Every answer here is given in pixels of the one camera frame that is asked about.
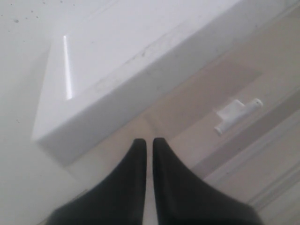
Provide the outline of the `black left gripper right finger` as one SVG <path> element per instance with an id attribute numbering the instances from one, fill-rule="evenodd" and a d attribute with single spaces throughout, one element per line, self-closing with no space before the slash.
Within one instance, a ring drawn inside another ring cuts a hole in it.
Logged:
<path id="1" fill-rule="evenodd" d="M 160 225 L 260 225 L 256 211 L 192 173 L 164 138 L 153 140 L 153 181 Z"/>

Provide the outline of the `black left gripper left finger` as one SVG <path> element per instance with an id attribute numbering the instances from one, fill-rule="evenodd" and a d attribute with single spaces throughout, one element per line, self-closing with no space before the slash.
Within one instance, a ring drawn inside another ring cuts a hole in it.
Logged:
<path id="1" fill-rule="evenodd" d="M 92 190 L 55 210 L 50 225 L 141 225 L 147 146 L 135 139 L 117 167 Z"/>

